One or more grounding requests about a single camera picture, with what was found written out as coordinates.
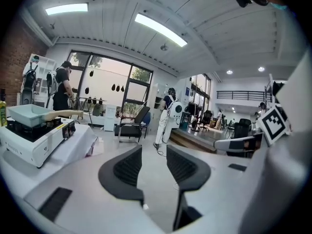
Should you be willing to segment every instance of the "ceiling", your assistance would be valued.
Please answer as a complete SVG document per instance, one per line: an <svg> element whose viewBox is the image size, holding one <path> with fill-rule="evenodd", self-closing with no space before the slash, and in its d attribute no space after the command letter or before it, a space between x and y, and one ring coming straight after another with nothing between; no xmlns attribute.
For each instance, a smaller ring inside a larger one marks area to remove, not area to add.
<svg viewBox="0 0 312 234"><path fill-rule="evenodd" d="M89 3L87 13L45 12L80 2ZM256 77L264 75L257 71L259 65L277 72L288 67L291 73L306 46L286 12L254 3L241 8L235 0L27 0L24 7L50 39L60 37L58 43L112 49L180 77L216 71L222 79L228 78L228 69L233 78ZM134 22L137 13L162 23L188 44L181 48ZM164 43L167 51L160 49Z"/></svg>
<svg viewBox="0 0 312 234"><path fill-rule="evenodd" d="M217 108L221 109L224 112L231 112L231 113L233 112L232 107L234 107L236 113L249 114L249 115L254 115L255 112L258 112L260 110L258 107L243 106L243 105L230 105L230 104L217 103L216 106Z"/></svg>

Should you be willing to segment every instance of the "stage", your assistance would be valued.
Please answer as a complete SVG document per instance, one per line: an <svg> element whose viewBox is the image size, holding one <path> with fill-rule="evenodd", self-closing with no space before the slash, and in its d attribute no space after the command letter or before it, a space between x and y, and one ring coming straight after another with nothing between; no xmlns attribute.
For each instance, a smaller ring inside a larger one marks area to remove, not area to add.
<svg viewBox="0 0 312 234"><path fill-rule="evenodd" d="M171 132L170 140L184 147L208 153L216 153L214 142L216 140L225 139L226 131L212 128L208 129L209 131L201 128L199 132L192 131L191 127L186 130L175 129Z"/></svg>

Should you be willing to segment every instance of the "cooking oil bottle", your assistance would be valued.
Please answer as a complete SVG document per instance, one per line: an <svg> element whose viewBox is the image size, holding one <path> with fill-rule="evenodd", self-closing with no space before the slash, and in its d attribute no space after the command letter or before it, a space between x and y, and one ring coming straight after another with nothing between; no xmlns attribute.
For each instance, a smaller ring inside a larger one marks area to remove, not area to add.
<svg viewBox="0 0 312 234"><path fill-rule="evenodd" d="M0 90L0 126L6 126L6 103L5 103L5 89Z"/></svg>

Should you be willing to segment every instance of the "fluorescent light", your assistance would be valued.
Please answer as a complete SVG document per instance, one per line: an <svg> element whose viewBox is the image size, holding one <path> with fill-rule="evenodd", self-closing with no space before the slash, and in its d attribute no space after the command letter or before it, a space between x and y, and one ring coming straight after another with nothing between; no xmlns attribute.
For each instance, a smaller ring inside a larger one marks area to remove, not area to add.
<svg viewBox="0 0 312 234"><path fill-rule="evenodd" d="M164 25L142 14L137 14L135 21L163 34L164 36L168 37L170 40L174 41L180 47L183 47L187 44L187 42L183 40L181 37L179 37L176 33L172 32L170 29L166 28Z"/></svg>
<svg viewBox="0 0 312 234"><path fill-rule="evenodd" d="M88 11L88 4L87 3L75 3L75 4L67 4L52 7L45 10L48 15L64 13L64 12L87 12Z"/></svg>

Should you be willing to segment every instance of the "brick wall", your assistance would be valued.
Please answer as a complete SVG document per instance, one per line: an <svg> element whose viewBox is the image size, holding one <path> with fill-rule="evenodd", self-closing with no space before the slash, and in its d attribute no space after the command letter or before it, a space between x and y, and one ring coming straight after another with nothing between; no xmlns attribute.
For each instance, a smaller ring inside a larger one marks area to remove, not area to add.
<svg viewBox="0 0 312 234"><path fill-rule="evenodd" d="M0 88L5 88L8 106L16 105L22 73L30 55L45 56L47 50L20 17L14 19L0 47Z"/></svg>

